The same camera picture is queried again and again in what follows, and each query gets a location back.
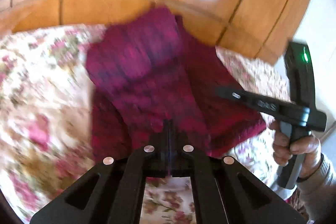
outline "maroon garment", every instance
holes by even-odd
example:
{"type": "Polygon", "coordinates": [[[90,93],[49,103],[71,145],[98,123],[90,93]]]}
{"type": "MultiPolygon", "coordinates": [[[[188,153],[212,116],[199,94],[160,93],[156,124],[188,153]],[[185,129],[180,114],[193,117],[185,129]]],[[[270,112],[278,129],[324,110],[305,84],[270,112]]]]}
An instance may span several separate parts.
{"type": "Polygon", "coordinates": [[[215,48],[188,34],[168,8],[113,25],[87,53],[96,85],[92,146],[96,161],[125,157],[173,119],[192,145],[221,156],[265,128],[260,114],[213,96],[215,85],[239,84],[215,48]]]}

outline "sleeve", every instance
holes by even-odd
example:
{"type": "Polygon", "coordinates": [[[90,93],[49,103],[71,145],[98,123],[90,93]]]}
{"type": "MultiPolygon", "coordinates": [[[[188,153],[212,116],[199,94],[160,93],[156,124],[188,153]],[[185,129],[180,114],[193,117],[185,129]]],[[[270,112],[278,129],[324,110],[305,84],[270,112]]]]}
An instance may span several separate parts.
{"type": "Polygon", "coordinates": [[[325,218],[336,200],[336,174],[331,161],[323,155],[319,169],[297,186],[309,217],[313,220],[325,218]]]}

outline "black wristband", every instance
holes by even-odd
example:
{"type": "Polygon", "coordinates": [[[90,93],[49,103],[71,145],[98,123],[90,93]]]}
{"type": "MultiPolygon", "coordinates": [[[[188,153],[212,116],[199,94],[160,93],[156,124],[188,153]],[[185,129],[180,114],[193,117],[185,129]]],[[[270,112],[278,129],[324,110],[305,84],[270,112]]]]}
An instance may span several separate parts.
{"type": "MultiPolygon", "coordinates": [[[[321,161],[320,161],[319,168],[321,167],[321,165],[322,165],[322,163],[323,163],[323,160],[324,160],[324,155],[321,153],[321,161]]],[[[304,181],[306,181],[306,180],[309,179],[312,175],[314,175],[315,172],[312,173],[312,174],[311,174],[310,176],[308,176],[307,178],[304,178],[304,179],[297,178],[296,182],[297,182],[297,183],[300,183],[300,182],[304,182],[304,181]]]]}

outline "floral bedsheet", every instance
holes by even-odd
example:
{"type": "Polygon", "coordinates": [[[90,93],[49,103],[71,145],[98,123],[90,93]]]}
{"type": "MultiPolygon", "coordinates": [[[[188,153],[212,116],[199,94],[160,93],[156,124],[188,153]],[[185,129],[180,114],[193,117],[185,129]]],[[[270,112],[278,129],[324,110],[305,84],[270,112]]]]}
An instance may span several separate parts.
{"type": "MultiPolygon", "coordinates": [[[[0,189],[24,223],[94,164],[93,84],[84,62],[104,31],[103,25],[62,26],[0,40],[0,189]]],[[[224,49],[217,55],[246,90],[289,99],[286,81],[270,65],[224,49]]],[[[272,142],[265,130],[227,154],[269,186],[278,167],[272,142]]],[[[140,222],[195,223],[190,179],[148,178],[140,222]]]]}

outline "metal rivet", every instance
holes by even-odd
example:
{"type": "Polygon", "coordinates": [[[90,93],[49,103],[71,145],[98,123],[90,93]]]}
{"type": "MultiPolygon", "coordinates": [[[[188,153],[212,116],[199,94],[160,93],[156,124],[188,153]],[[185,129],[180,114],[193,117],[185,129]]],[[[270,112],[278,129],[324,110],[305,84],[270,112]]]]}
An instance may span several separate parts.
{"type": "Polygon", "coordinates": [[[235,92],[232,93],[232,96],[233,96],[233,97],[236,97],[237,99],[240,99],[240,95],[237,94],[237,93],[235,93],[235,92]]]}
{"type": "Polygon", "coordinates": [[[154,146],[152,145],[147,145],[144,147],[145,152],[153,152],[154,151],[154,146]]]}
{"type": "Polygon", "coordinates": [[[192,145],[185,145],[185,146],[183,147],[183,150],[184,150],[185,152],[192,152],[192,151],[194,150],[194,147],[193,147],[192,145]]]}
{"type": "Polygon", "coordinates": [[[105,165],[112,164],[113,162],[114,162],[114,159],[112,157],[106,157],[105,159],[103,159],[103,163],[105,165]]]}
{"type": "Polygon", "coordinates": [[[224,158],[224,162],[225,162],[226,164],[233,164],[233,163],[235,162],[235,159],[232,158],[232,157],[225,157],[225,158],[224,158]]]}

